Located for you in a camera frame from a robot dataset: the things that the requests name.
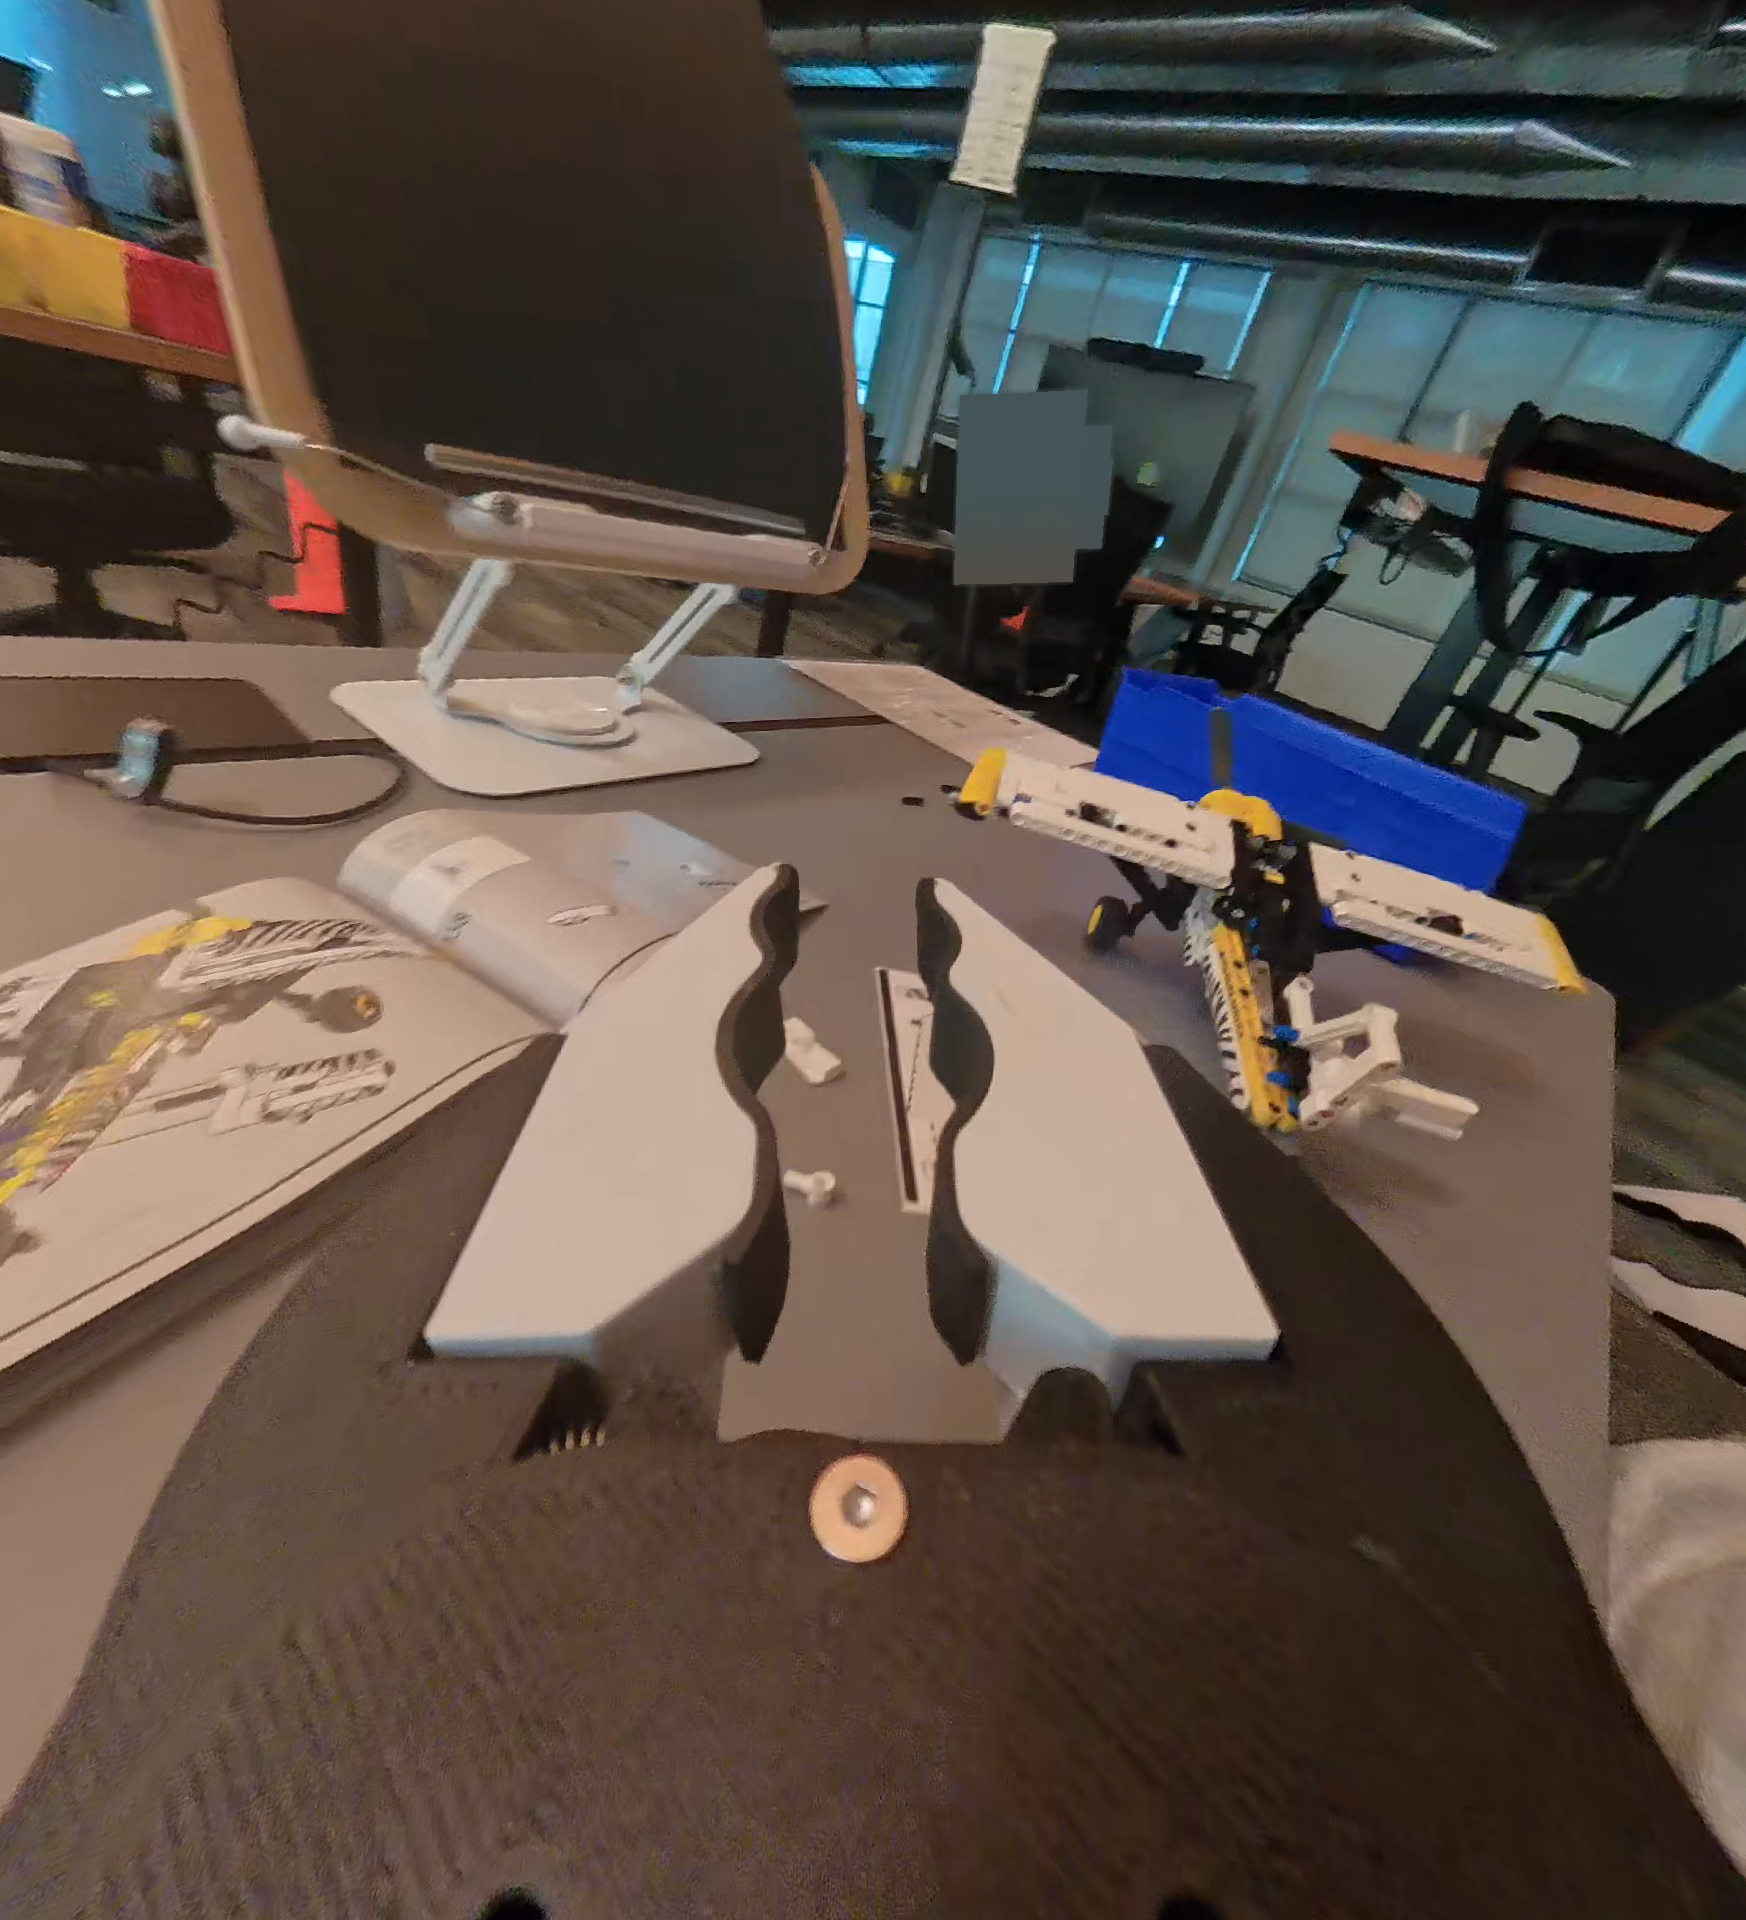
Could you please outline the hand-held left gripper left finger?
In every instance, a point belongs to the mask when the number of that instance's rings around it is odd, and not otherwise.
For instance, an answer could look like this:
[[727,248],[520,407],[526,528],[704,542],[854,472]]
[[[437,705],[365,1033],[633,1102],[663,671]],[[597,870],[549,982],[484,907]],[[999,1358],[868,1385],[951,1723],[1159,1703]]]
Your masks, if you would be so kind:
[[765,1356],[790,1234],[765,1082],[800,879],[757,870],[576,1016],[428,1315],[443,1358]]

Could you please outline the zebra sticker sheet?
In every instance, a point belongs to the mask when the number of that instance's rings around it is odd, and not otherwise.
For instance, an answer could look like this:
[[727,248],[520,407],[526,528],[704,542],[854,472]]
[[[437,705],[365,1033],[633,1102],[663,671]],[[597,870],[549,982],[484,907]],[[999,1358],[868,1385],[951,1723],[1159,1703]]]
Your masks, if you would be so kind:
[[933,1069],[933,1000],[918,975],[875,968],[885,1109],[890,1119],[899,1205],[929,1214],[938,1146],[951,1118],[951,1095]]

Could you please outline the lego plane model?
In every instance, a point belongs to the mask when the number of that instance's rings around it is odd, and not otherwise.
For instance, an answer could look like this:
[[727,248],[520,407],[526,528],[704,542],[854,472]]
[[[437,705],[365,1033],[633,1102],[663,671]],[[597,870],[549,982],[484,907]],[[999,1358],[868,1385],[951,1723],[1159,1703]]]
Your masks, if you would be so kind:
[[966,817],[999,815],[1115,865],[1131,896],[1096,902],[1085,945],[1109,952],[1145,920],[1179,935],[1229,1102],[1266,1135],[1380,1115],[1461,1140],[1478,1114],[1473,1100],[1406,1074],[1390,1005],[1318,1015],[1315,966],[1325,951],[1400,949],[1546,993],[1587,988],[1546,917],[1318,842],[1235,788],[1185,802],[994,747],[974,761],[953,804]]

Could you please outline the lego instruction booklet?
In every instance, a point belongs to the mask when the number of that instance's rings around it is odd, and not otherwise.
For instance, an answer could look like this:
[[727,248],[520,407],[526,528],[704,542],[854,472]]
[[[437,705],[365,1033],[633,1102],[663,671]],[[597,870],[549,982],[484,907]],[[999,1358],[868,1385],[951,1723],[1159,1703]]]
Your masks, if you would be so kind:
[[646,814],[421,812],[0,973],[0,1379],[549,1043],[757,870]]

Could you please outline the black office chair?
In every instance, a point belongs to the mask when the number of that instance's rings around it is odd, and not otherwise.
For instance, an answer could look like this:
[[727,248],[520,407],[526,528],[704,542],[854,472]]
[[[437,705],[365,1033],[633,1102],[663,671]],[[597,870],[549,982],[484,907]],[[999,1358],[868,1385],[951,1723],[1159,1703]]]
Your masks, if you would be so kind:
[[1344,567],[1324,560],[1279,609],[1198,595],[1181,609],[1183,634],[1169,646],[1167,671],[1214,684],[1224,693],[1269,693],[1286,671],[1306,624],[1344,585]]
[[1641,1052],[1746,985],[1746,636],[1625,728],[1542,719],[1578,751],[1498,892],[1553,920],[1610,997],[1615,1048]]
[[104,605],[106,568],[205,576],[195,553],[234,538],[213,478],[213,385],[0,335],[0,559],[50,574],[50,597],[1,609],[0,634],[184,636]]

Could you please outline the white tablet stand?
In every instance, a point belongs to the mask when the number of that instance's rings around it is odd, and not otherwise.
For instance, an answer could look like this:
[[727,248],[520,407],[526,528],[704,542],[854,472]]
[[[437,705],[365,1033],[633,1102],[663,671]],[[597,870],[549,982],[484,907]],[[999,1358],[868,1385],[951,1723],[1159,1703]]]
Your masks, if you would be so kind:
[[[449,507],[472,556],[407,679],[340,684],[332,704],[440,788],[470,797],[561,793],[726,771],[758,751],[656,684],[742,586],[830,588],[852,556],[838,542],[774,530],[597,513],[578,500],[494,491]],[[597,563],[686,579],[690,595],[607,674],[510,677],[462,667],[484,612],[526,563]]]

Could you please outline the blue plastic bin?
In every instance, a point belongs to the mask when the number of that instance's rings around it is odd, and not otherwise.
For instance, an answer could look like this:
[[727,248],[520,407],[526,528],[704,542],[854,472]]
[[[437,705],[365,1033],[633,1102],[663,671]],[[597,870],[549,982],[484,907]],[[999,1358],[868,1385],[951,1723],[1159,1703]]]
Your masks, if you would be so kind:
[[1185,802],[1229,786],[1320,843],[1487,898],[1527,825],[1507,793],[1269,697],[1142,667],[1118,677],[1094,768]]

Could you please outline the white paper sheet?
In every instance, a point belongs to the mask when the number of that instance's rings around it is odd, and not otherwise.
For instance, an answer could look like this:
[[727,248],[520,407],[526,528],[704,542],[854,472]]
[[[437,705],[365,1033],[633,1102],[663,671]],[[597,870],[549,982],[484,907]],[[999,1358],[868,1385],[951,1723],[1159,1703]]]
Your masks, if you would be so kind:
[[788,658],[794,671],[912,737],[974,763],[1002,750],[1052,766],[1092,766],[1099,747],[1003,707],[918,663]]

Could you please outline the orange plastic object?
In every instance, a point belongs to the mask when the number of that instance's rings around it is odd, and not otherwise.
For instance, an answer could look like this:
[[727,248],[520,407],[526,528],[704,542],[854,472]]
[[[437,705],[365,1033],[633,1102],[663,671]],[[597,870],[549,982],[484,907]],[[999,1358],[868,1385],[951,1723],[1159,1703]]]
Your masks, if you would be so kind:
[[347,610],[340,524],[306,484],[285,472],[285,507],[292,534],[290,590],[270,599],[274,610],[338,616]]

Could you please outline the large display screen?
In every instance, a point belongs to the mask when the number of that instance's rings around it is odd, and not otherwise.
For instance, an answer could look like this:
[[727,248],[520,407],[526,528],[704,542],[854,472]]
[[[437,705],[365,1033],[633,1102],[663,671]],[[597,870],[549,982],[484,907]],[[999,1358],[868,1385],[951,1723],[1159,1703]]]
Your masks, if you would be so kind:
[[1037,387],[1085,393],[1116,478],[1171,505],[1169,544],[1207,537],[1248,438],[1252,384],[1205,372],[1196,353],[1096,338],[1048,348]]

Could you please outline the wooden standing desk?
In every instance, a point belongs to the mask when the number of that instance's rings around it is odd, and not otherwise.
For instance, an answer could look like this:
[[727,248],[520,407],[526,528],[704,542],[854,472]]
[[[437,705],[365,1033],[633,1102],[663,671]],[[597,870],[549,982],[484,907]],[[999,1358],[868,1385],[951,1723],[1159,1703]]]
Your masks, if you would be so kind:
[[1471,556],[1469,593],[1386,726],[1396,747],[1427,750],[1436,719],[1457,715],[1473,679],[1493,697],[1568,595],[1587,607],[1617,602],[1615,622],[1627,622],[1666,601],[1722,601],[1746,585],[1746,488],[1719,507],[1522,465],[1504,451],[1364,433],[1335,433],[1329,448],[1361,482],[1418,494]]

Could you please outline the black tablet tan case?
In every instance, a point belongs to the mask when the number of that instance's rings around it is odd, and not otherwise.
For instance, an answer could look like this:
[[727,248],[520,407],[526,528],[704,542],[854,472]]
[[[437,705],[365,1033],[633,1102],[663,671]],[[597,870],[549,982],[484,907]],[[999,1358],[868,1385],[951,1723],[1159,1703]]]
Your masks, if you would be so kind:
[[148,3],[235,449],[368,541],[835,593],[842,233],[757,3]]

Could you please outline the red storage bin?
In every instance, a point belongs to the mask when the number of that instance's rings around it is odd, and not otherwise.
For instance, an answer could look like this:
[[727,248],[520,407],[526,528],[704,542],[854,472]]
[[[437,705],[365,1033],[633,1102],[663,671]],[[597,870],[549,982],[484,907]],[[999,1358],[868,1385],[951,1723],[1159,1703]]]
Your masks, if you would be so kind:
[[213,268],[122,243],[129,323],[144,338],[231,358],[234,341]]

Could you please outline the hanging white sign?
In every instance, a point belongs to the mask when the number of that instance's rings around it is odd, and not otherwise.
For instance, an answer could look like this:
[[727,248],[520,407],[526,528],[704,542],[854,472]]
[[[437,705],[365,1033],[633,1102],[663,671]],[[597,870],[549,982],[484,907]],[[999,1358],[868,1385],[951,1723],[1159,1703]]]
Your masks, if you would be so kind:
[[949,179],[974,192],[1016,191],[1055,33],[1052,25],[991,19],[962,120]]

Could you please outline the blue white box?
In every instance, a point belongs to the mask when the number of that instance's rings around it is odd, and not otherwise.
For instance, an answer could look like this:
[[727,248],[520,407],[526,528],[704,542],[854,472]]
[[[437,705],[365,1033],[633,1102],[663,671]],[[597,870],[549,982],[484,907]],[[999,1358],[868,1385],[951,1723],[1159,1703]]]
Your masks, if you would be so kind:
[[0,110],[0,167],[20,213],[94,229],[87,165],[66,134]]

